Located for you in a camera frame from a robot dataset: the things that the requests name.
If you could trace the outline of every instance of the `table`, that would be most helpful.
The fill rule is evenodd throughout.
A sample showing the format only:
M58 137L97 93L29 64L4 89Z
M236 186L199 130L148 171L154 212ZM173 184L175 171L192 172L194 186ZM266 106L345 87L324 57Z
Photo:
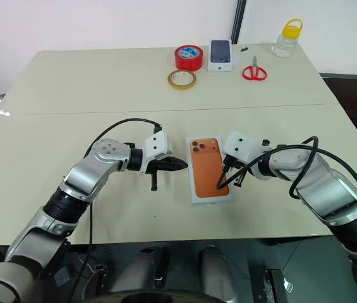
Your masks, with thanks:
M268 53L263 52L264 49L269 49L267 45L248 47L251 51L259 51L258 58L269 58ZM126 53L136 51L104 50L119 57L126 57ZM168 53L173 49L156 51L165 52L165 57L168 57ZM90 52L71 51L64 52L61 56L68 57L65 55L69 53L76 61L80 61L77 60L80 55L88 58ZM250 52L248 56L252 57L255 52ZM48 86L42 81L42 77L47 77L44 76L46 71L42 62L46 60L47 65L51 66L57 53L59 52L39 54L0 105L0 109L11 112L11 116L0 115L0 244L9 244L36 209L46 203L62 177L82 158L87 146L98 133L108 125L128 117L143 117L160 122L173 141L174 156L179 158L185 158L184 141L187 136L217 134L225 139L230 130L238 130L258 140L267 138L275 146L281 143L299 143L316 134L321 148L339 155L357 171L357 130L301 49L298 49L295 58L303 64L298 62L295 69L300 75L311 79L312 85L305 86L304 92L299 92L298 86L295 86L294 90L297 92L294 92L293 96L305 94L304 99L277 98L282 86L276 82L285 85L286 81L272 75L275 74L275 67L279 69L282 64L275 63L275 60L282 59L270 58L271 64L264 66L270 73L270 81L236 82L240 75L235 71L213 73L213 76L209 76L206 71L200 71L197 74L199 82L194 87L198 90L177 91L167 86L162 88L165 100L163 103L155 99L155 93L140 92L136 94L142 96L141 100L115 102L114 100L124 98L123 90L117 86L108 94L102 90L101 94L103 98L108 98L108 102L98 99L100 92L92 92L92 110L89 110L89 103L80 104L81 99L76 101L70 98L65 101L57 98L59 104L56 107L53 100L48 100L48 103L52 104L50 106L41 104L41 98L37 102L34 98L26 97L27 92L32 91L29 85L40 92L46 87L46 96L56 96L59 87ZM59 69L62 69L61 61L57 62L60 64ZM154 72L141 69L136 72L143 78L146 74L155 77L164 64L170 63L160 62ZM289 61L289 64L293 66L294 62ZM202 82L203 75L209 84ZM219 75L227 84L221 86L221 90L226 91L224 102L217 100L219 96L202 98L202 94L207 91L203 86L214 83L214 77ZM88 94L86 90L91 90L93 83L101 81L95 74L92 76L94 78L89 85L75 86L75 90ZM244 90L242 85L247 85L249 90ZM239 92L233 92L235 88L241 91L244 106L238 103L237 98L232 100L231 95L240 96ZM70 94L77 97L78 92ZM256 98L255 101L249 98L248 92ZM259 99L259 96L268 96L269 92L272 95L270 100L264 99L265 97ZM191 100L197 98L199 102L195 106L189 102L177 104L166 101L178 98L184 100L179 93ZM258 101L264 106L257 106ZM144 110L144 104L147 104L148 109ZM108 137L121 142L135 142L140 146L151 132L151 126L132 122L118 126ZM339 165L330 163L345 173ZM135 172L113 174L94 204L94 243L330 234L307 207L289 197L288 182L279 179L260 181L249 176L241 189L235 189L234 203L193 208L188 180L187 170L160 172L159 190L152 192L150 176L138 176ZM78 228L69 239L73 244L87 243L88 212L82 216Z

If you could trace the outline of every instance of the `bottle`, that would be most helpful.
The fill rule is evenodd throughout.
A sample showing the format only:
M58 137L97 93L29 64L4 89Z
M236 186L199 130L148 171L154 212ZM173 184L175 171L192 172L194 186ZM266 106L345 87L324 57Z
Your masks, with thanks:
M300 22L300 27L289 25L292 22ZM300 19L292 19L285 24L282 33L278 36L277 42L272 46L272 52L278 57L289 57L298 44L299 35L302 31L303 22Z

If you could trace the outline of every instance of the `red scissors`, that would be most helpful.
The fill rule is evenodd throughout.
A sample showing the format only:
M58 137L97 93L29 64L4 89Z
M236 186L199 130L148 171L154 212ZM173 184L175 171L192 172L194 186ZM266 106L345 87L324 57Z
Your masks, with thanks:
M268 76L267 72L263 68L257 65L256 56L254 56L253 58L253 65L247 66L243 70L243 78L247 80L262 81L265 80L267 76Z

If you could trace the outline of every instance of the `robotic arm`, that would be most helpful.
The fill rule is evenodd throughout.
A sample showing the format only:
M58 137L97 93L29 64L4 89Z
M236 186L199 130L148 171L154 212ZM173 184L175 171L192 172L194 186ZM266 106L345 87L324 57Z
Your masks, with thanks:
M231 167L243 169L234 184L237 186L241 186L247 171L261 180L278 177L295 181L314 150L310 146L307 149L303 147L285 149L279 146L273 150L268 140L257 143L234 131L224 145L224 171ZM222 186L225 184L219 182L218 187ZM350 259L357 264L357 188L316 153L295 190L299 199L328 226L347 250Z
M151 174L152 190L157 190L158 170L187 167L170 154L171 144L163 131L147 138L142 150L112 139L96 141L10 245L5 262L0 263L0 302L26 302L34 281L52 274L70 246L66 237L113 172Z

